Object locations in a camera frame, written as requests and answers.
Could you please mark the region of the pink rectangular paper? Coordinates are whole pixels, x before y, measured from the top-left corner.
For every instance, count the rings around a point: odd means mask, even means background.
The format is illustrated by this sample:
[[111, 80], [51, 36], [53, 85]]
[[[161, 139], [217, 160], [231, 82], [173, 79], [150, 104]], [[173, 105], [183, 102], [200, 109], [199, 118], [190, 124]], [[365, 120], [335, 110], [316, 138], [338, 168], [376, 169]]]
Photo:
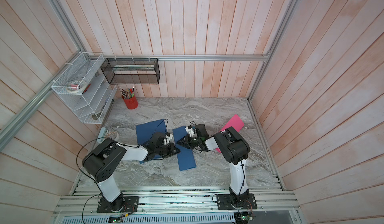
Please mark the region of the pink rectangular paper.
[[245, 126], [242, 119], [235, 114], [226, 124], [225, 126], [220, 130], [220, 132], [226, 133], [226, 129], [229, 127], [233, 127], [237, 132], [240, 131]]

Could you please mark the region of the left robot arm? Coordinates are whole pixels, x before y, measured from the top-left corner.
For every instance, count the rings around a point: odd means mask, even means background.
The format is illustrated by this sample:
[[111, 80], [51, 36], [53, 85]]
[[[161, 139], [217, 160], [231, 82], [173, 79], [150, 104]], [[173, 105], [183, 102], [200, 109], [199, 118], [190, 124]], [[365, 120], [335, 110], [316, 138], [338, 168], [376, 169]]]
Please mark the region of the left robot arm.
[[119, 209], [123, 204], [123, 194], [119, 189], [114, 172], [121, 161], [161, 161], [181, 152], [171, 142], [170, 133], [156, 132], [143, 145], [128, 145], [112, 138], [104, 140], [83, 159], [82, 165], [95, 180], [103, 198]]

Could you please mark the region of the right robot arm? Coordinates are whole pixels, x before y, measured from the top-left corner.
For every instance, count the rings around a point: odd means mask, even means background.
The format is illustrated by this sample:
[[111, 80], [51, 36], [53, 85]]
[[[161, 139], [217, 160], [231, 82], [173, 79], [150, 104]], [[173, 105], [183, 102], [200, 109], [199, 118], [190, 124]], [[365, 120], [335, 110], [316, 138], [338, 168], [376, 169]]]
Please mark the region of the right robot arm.
[[246, 162], [250, 146], [234, 127], [209, 136], [205, 124], [185, 128], [187, 134], [176, 143], [186, 149], [209, 152], [219, 149], [224, 159], [230, 164], [230, 197], [233, 204], [245, 202], [250, 197], [246, 181]]

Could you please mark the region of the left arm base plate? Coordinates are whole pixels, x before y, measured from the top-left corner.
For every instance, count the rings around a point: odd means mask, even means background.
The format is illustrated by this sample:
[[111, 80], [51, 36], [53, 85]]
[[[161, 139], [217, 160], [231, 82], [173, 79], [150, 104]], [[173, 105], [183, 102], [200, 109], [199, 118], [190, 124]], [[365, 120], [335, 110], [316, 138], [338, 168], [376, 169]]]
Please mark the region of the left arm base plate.
[[140, 197], [119, 196], [115, 201], [108, 202], [104, 197], [101, 198], [97, 213], [134, 213], [138, 209]]

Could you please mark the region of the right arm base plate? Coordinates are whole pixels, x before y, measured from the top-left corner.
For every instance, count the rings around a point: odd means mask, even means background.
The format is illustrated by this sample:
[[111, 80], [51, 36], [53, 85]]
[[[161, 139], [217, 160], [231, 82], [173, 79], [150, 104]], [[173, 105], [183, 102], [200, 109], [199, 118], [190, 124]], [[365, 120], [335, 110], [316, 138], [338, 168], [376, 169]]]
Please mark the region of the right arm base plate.
[[256, 210], [258, 208], [254, 194], [235, 198], [231, 194], [216, 195], [216, 203], [219, 210]]

